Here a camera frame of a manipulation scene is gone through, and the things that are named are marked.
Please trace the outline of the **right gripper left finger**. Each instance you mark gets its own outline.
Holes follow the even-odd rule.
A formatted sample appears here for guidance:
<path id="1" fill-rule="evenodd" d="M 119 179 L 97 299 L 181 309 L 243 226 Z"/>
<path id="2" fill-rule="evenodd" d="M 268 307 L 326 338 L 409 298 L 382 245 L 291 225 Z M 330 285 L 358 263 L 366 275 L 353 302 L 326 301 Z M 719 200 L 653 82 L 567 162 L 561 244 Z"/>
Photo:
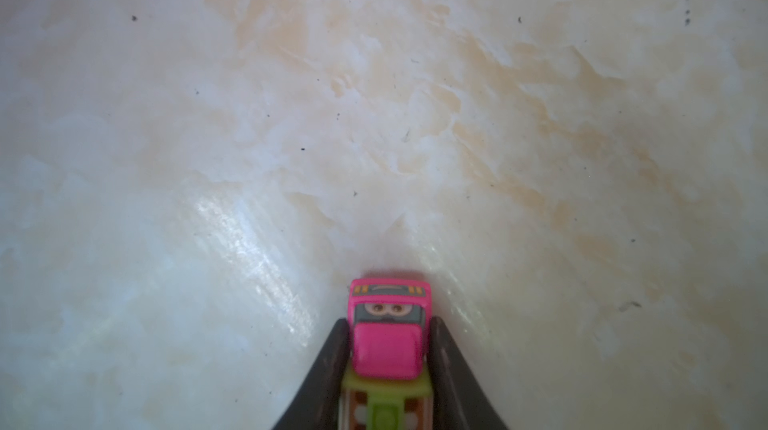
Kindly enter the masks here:
<path id="1" fill-rule="evenodd" d="M 338 428 L 341 382 L 350 354 L 350 330 L 338 319 L 320 349 L 304 381 L 274 430 Z"/>

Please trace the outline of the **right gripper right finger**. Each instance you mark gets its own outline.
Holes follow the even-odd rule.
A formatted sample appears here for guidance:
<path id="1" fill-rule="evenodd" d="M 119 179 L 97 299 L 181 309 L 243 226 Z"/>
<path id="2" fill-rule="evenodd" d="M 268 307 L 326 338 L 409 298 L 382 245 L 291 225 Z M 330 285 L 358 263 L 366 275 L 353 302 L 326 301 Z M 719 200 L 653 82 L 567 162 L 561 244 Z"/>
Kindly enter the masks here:
<path id="1" fill-rule="evenodd" d="M 507 430 L 442 318 L 431 318 L 428 340 L 427 364 L 434 391 L 433 428 Z"/>

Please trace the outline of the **pink green toy car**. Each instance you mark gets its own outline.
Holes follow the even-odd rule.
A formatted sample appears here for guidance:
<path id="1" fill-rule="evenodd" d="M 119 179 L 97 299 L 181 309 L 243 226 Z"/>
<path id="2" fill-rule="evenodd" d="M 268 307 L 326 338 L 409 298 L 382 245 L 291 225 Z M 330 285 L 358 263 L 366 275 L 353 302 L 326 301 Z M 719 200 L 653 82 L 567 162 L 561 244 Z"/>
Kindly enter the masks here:
<path id="1" fill-rule="evenodd" d="M 433 427 L 427 366 L 431 286 L 399 278 L 352 281 L 350 359 L 340 387 L 339 429 Z"/>

